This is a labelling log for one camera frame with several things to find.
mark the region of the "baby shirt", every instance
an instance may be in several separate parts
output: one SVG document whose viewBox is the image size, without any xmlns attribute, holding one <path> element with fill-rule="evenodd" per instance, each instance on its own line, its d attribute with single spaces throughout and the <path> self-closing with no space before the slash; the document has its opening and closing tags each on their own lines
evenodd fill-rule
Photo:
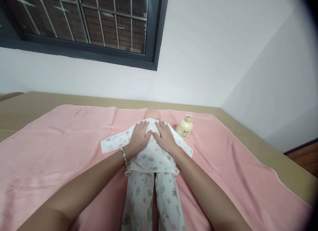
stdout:
<svg viewBox="0 0 318 231">
<path fill-rule="evenodd" d="M 147 118 L 142 121 L 149 122 L 146 129 L 146 133 L 149 130 L 156 132 L 160 135 L 155 122 L 159 122 L 153 118 Z M 174 136 L 175 142 L 180 146 L 190 157 L 193 155 L 193 149 L 182 139 L 182 137 L 173 130 L 173 128 L 167 124 Z M 108 137 L 101 141 L 102 152 L 107 153 L 117 150 L 130 142 L 132 131 L 135 124 L 132 125 L 127 131 Z M 170 172 L 173 174 L 179 174 L 180 170 L 176 167 L 176 163 L 172 156 L 166 151 L 162 150 L 158 145 L 153 135 L 151 135 L 146 148 L 138 152 L 129 161 L 127 161 L 127 168 L 125 175 L 130 176 L 131 171 L 140 171 L 143 173 L 159 173 Z"/>
</svg>

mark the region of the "person's hand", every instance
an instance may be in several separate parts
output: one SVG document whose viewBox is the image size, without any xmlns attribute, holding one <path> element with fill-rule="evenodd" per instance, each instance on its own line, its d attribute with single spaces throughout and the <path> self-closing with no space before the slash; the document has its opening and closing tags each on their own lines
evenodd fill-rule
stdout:
<svg viewBox="0 0 318 231">
<path fill-rule="evenodd" d="M 129 144 L 123 147 L 128 160 L 146 148 L 152 132 L 152 130 L 149 130 L 146 134 L 148 124 L 149 122 L 143 121 L 134 127 Z"/>
<path fill-rule="evenodd" d="M 160 136 L 157 133 L 152 132 L 154 139 L 156 139 L 158 145 L 163 150 L 173 155 L 173 152 L 179 148 L 179 146 L 176 144 L 169 126 L 163 121 L 159 121 L 159 123 L 156 122 L 155 124 L 160 132 Z"/>
</svg>

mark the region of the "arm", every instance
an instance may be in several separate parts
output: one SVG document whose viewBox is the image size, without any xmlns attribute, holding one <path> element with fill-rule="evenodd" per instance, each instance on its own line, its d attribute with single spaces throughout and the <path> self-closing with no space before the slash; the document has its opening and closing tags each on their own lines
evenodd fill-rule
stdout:
<svg viewBox="0 0 318 231">
<path fill-rule="evenodd" d="M 160 136 L 152 133 L 159 146 L 169 152 L 179 164 L 205 215 L 215 230 L 251 230 L 223 190 L 179 147 L 170 128 L 156 123 Z"/>
<path fill-rule="evenodd" d="M 127 160 L 147 146 L 151 136 L 151 131 L 145 135 L 147 126 L 146 122 L 135 126 L 130 143 L 123 147 Z M 124 163 L 122 151 L 119 150 L 89 168 L 59 189 L 27 219 L 18 231 L 67 230 Z"/>
</svg>

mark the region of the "window bar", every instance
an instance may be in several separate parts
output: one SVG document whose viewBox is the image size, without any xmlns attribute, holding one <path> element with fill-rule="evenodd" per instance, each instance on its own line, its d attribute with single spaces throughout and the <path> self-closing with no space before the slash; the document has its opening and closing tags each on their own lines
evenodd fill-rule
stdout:
<svg viewBox="0 0 318 231">
<path fill-rule="evenodd" d="M 114 11 L 116 12 L 116 4 L 114 1 Z M 117 15 L 115 14 L 115 25 L 116 25 L 116 36 L 117 36 L 117 49 L 119 49 L 119 38 L 118 38 L 118 24 L 117 24 Z"/>
<path fill-rule="evenodd" d="M 100 17 L 100 11 L 99 11 L 99 10 L 98 10 L 98 17 L 99 17 L 100 30 L 102 31 L 102 37 L 103 37 L 104 47 L 106 47 L 106 45 L 105 45 L 105 38 L 104 38 L 104 31 L 103 31 L 103 25 L 102 25 L 102 18 Z"/>
<path fill-rule="evenodd" d="M 93 9 L 93 10 L 99 10 L 99 11 L 107 12 L 107 13 L 110 13 L 110 14 L 115 14 L 115 15 L 119 15 L 119 16 L 129 17 L 129 18 L 133 18 L 133 19 L 136 19 L 136 20 L 140 20 L 140 21 L 147 21 L 147 19 L 143 18 L 143 17 L 131 16 L 129 14 L 125 14 L 125 13 L 121 13 L 121 12 L 117 12 L 117 11 L 115 12 L 115 11 L 107 10 L 107 9 L 104 9 L 104 8 L 99 8 L 99 7 L 87 5 L 87 4 L 84 4 L 84 3 L 81 3 L 81 5 L 82 5 L 82 7 Z"/>
<path fill-rule="evenodd" d="M 88 38 L 88 42 L 90 44 L 92 44 L 91 40 L 90 40 L 90 35 L 89 35 L 89 30 L 88 30 L 88 27 L 87 27 L 87 22 L 86 22 L 86 18 L 85 18 L 85 13 L 84 13 L 84 8 L 81 6 L 82 5 L 82 1 L 79 0 L 79 4 L 78 4 L 78 7 L 80 7 L 80 10 L 81 10 L 81 14 L 84 18 L 84 24 L 85 24 L 85 28 L 86 28 L 86 33 L 87 33 L 87 38 Z"/>
<path fill-rule="evenodd" d="M 147 9 L 146 9 L 146 18 L 148 18 L 148 0 L 147 0 Z M 146 53 L 146 35 L 147 35 L 147 22 L 145 23 L 145 43 L 143 45 L 143 53 Z"/>
<path fill-rule="evenodd" d="M 85 39 L 86 39 L 86 43 L 88 44 L 87 32 L 86 32 L 86 30 L 85 30 L 85 25 L 84 25 L 84 22 L 83 22 L 82 13 L 81 13 L 81 11 L 80 11 L 80 5 L 79 5 L 78 0 L 75 0 L 75 1 L 76 1 L 77 10 L 79 11 L 80 21 L 81 21 L 82 26 L 83 26 L 83 31 L 84 31 L 84 35 L 85 35 Z"/>
<path fill-rule="evenodd" d="M 132 5 L 132 4 L 133 4 L 133 1 L 130 0 L 130 15 L 131 15 L 131 16 L 133 15 L 133 14 L 132 14 L 132 13 L 133 13 L 133 10 L 132 10 L 133 5 Z M 132 20 L 133 20 L 133 18 L 131 17 L 131 18 L 130 18 L 130 24 L 131 24 L 131 29 L 130 29 L 130 31 L 131 31 L 131 37 L 133 38 L 133 34 L 132 34 L 132 33 L 133 33 L 133 30 L 132 30 L 132 29 L 133 29 L 133 27 L 132 27 L 132 26 L 133 26 L 133 23 L 132 23 L 133 21 L 132 21 Z"/>
<path fill-rule="evenodd" d="M 64 17 L 65 17 L 65 20 L 66 20 L 67 27 L 69 28 L 69 32 L 70 32 L 70 34 L 71 34 L 72 40 L 74 41 L 73 33 L 72 33 L 72 30 L 71 30 L 69 21 L 68 21 L 68 19 L 67 19 L 67 16 L 66 16 L 65 9 L 64 9 L 64 6 L 63 6 L 62 1 L 60 1 L 60 4 L 61 4 L 61 7 L 62 7 L 62 9 L 63 9 L 63 14 L 64 14 Z"/>
<path fill-rule="evenodd" d="M 28 15 L 29 18 L 30 18 L 30 21 L 31 21 L 31 23 L 32 23 L 32 25 L 33 25 L 33 27 L 34 27 L 34 29 L 36 30 L 37 34 L 40 35 L 40 32 L 39 32 L 39 30 L 37 29 L 37 26 L 36 26 L 36 24 L 35 24 L 35 22 L 34 22 L 32 16 L 31 16 L 31 14 L 30 14 L 30 12 L 29 12 L 27 6 L 26 6 L 24 3 L 22 3 L 22 4 L 23 4 L 24 9 L 26 10 L 27 15 Z"/>
<path fill-rule="evenodd" d="M 46 13 L 47 18 L 49 19 L 49 22 L 50 22 L 50 25 L 51 25 L 51 27 L 52 27 L 52 30 L 53 30 L 53 32 L 54 32 L 54 34 L 55 34 L 55 37 L 57 38 L 56 31 L 55 31 L 54 26 L 53 26 L 53 24 L 52 24 L 51 18 L 50 18 L 49 14 L 48 14 L 48 12 L 47 12 L 47 10 L 46 10 L 46 7 L 45 7 L 45 5 L 44 5 L 44 2 L 43 2 L 43 0 L 40 0 L 40 2 L 42 3 L 43 9 L 44 9 L 44 11 L 45 11 L 45 13 Z"/>
</svg>

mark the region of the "white baby pajamas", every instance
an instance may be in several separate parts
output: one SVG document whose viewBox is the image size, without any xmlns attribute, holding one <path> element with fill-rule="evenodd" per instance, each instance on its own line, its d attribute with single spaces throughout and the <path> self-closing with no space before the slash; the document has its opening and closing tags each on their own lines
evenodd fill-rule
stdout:
<svg viewBox="0 0 318 231">
<path fill-rule="evenodd" d="M 149 130 L 159 131 L 157 120 L 148 118 Z M 168 124 L 176 143 L 192 157 L 193 150 Z M 102 152 L 110 152 L 127 145 L 135 125 L 127 131 L 111 136 L 101 142 Z M 122 231 L 152 230 L 153 189 L 156 188 L 159 214 L 159 230 L 186 230 L 179 199 L 176 175 L 179 169 L 169 153 L 160 148 L 151 135 L 146 148 L 127 162 L 128 176 Z"/>
</svg>

